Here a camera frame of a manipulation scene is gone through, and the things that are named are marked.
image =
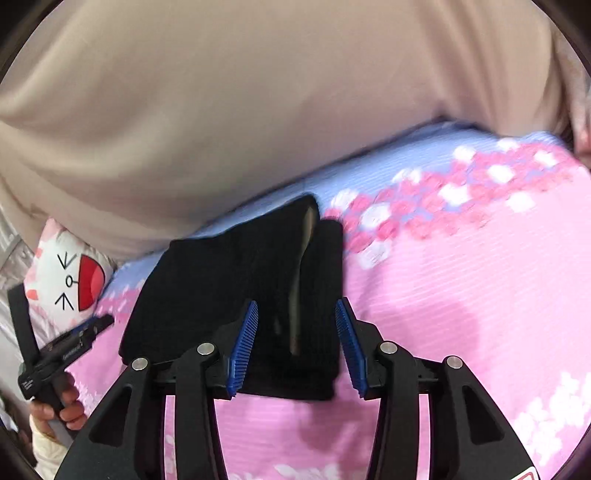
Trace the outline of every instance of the cartoon cat face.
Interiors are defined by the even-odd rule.
[[[63,332],[92,315],[112,273],[103,255],[61,227],[42,236],[25,279],[27,297]]]

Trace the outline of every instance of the white cat pillow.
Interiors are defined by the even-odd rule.
[[[92,316],[112,275],[105,255],[50,218],[25,277],[25,292],[30,308],[47,322],[45,332],[56,337]]]

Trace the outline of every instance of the finger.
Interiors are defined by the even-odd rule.
[[[74,380],[74,376],[72,376],[72,374],[71,374],[71,373],[69,373],[69,372],[66,372],[66,378],[67,378],[67,380],[68,380],[68,383],[69,383],[70,385],[74,386],[74,383],[76,382],[76,381]]]
[[[86,415],[82,415],[76,420],[66,423],[66,427],[68,427],[70,430],[80,430],[86,424],[86,420],[88,420],[88,417]]]
[[[39,420],[33,417],[33,423],[35,424],[39,432],[41,432],[44,435],[47,435],[50,438],[54,438],[55,434],[53,433],[53,430],[45,420]]]
[[[60,418],[63,421],[74,421],[82,415],[84,415],[84,405],[79,401],[75,401],[60,412]]]
[[[31,416],[37,420],[51,420],[56,415],[53,408],[38,400],[33,400],[29,404],[29,411],[31,412]]]
[[[61,399],[66,406],[74,403],[78,397],[80,397],[80,392],[76,387],[70,387],[61,393]]]

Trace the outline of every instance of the light blue fabric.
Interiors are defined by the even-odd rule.
[[[521,139],[562,145],[551,134],[536,132]],[[217,235],[228,228],[248,221],[283,205],[305,193],[316,196],[321,212],[330,206],[334,196],[345,188],[375,194],[392,182],[404,168],[420,168],[440,173],[449,171],[453,151],[460,145],[479,151],[498,150],[498,137],[456,122],[443,122],[419,128],[367,154],[323,168],[306,178],[268,193],[245,206],[212,222],[193,236]],[[134,288],[154,269],[163,252],[147,255],[120,268],[105,294],[118,293],[125,287]]]

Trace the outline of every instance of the red mouth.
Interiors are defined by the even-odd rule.
[[[78,310],[92,307],[105,286],[105,272],[99,263],[87,255],[80,256],[78,275]]]

